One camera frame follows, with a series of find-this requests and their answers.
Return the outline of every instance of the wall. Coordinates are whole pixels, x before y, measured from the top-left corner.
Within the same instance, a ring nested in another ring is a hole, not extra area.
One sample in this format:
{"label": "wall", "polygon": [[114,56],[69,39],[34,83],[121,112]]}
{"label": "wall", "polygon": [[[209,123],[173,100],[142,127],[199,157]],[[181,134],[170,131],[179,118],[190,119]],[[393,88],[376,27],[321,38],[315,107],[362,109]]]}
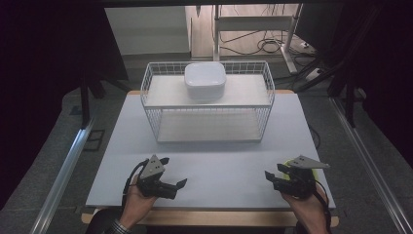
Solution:
{"label": "wall", "polygon": [[189,52],[185,7],[105,11],[121,55]]}

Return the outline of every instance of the sleeve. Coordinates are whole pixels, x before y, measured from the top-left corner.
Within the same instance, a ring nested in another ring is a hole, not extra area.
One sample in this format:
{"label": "sleeve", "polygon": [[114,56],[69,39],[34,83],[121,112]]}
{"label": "sleeve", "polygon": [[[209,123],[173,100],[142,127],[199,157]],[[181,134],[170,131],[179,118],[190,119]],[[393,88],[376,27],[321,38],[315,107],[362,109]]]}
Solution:
{"label": "sleeve", "polygon": [[118,219],[116,219],[113,223],[112,226],[109,227],[106,231],[104,231],[102,234],[131,234],[131,231],[124,227]]}

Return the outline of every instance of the hand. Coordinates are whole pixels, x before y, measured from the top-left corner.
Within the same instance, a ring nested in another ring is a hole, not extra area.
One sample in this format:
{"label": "hand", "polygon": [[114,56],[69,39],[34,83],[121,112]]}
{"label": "hand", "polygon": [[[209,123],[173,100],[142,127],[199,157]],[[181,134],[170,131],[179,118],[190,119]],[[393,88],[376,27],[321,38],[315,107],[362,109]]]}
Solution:
{"label": "hand", "polygon": [[[317,185],[317,192],[324,201],[327,201],[325,193]],[[289,206],[294,211],[295,216],[304,225],[307,232],[310,234],[322,234],[328,233],[326,230],[326,221],[324,216],[324,211],[322,209],[322,204],[312,195],[308,199],[297,199],[293,196],[283,194],[282,197],[289,204]]]}
{"label": "hand", "polygon": [[128,190],[127,202],[119,222],[131,229],[140,222],[152,209],[157,197],[144,197],[136,186],[137,175],[134,176]]}

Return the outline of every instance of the white wire basket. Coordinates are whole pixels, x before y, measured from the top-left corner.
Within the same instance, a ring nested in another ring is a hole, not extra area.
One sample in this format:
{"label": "white wire basket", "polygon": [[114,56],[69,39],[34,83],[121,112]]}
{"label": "white wire basket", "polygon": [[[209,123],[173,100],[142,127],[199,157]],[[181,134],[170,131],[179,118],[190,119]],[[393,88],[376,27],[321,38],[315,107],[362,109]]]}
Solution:
{"label": "white wire basket", "polygon": [[157,142],[259,142],[273,107],[275,90],[266,61],[221,61],[222,98],[188,96],[184,73],[193,62],[150,62],[141,101]]}

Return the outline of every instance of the white tabletop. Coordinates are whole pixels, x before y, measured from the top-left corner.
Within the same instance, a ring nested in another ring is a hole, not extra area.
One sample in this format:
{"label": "white tabletop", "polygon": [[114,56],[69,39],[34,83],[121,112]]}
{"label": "white tabletop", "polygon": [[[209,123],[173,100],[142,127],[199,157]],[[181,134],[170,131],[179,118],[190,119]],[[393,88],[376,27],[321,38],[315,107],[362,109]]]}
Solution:
{"label": "white tabletop", "polygon": [[[188,178],[174,200],[158,199],[159,209],[212,211],[278,211],[289,208],[264,171],[282,177],[277,163],[304,155],[319,160],[297,95],[276,95],[260,143],[156,142],[139,95],[128,95],[110,138],[86,205],[120,206],[132,169],[157,154],[169,157],[161,177],[165,183]],[[319,181],[327,190],[322,170]]]}

